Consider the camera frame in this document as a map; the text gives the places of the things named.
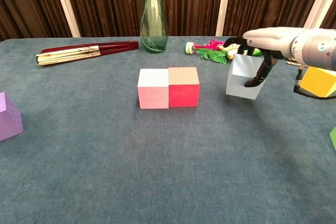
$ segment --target yellow cube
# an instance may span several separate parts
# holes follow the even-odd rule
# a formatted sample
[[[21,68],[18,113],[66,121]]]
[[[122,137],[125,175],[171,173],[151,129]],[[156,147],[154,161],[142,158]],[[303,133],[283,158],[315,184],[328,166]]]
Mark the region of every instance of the yellow cube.
[[[336,72],[309,67],[300,86],[319,97],[328,97],[336,91]]]

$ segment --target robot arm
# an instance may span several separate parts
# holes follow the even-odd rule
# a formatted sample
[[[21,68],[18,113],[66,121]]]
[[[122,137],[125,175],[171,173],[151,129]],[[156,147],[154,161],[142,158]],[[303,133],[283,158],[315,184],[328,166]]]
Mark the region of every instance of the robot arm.
[[[249,54],[258,48],[265,57],[257,75],[245,83],[246,87],[260,85],[279,59],[294,58],[303,66],[336,71],[336,30],[334,29],[261,28],[247,31],[242,37],[230,37],[224,47],[233,43],[240,45],[239,54],[244,50],[248,50]],[[297,76],[297,85],[300,79],[302,79],[302,68]]]

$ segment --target white cube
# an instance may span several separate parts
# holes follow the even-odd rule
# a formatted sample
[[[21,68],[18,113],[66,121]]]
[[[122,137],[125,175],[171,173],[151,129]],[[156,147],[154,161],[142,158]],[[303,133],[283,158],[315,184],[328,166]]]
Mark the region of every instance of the white cube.
[[[168,69],[140,69],[138,95],[141,109],[168,109]]]
[[[255,100],[265,81],[253,88],[246,88],[244,84],[256,76],[263,60],[263,56],[236,54],[227,77],[226,94]]]

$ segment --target green glass vase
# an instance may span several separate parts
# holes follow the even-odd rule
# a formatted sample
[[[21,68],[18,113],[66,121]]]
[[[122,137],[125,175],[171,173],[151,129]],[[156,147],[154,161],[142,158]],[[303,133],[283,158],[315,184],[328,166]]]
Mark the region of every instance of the green glass vase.
[[[169,32],[162,0],[142,0],[140,36],[147,52],[158,54],[166,49]]]

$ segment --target table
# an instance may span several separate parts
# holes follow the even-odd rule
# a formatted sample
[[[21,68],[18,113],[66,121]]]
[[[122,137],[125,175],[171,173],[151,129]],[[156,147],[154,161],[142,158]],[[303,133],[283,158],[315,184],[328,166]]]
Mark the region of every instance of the table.
[[[226,96],[230,63],[184,53],[211,39],[51,67],[35,54],[139,38],[0,43],[25,130],[0,143],[0,223],[336,223],[336,101],[294,94],[284,61],[257,100]],[[174,66],[197,67],[198,108],[140,110],[139,70]]]

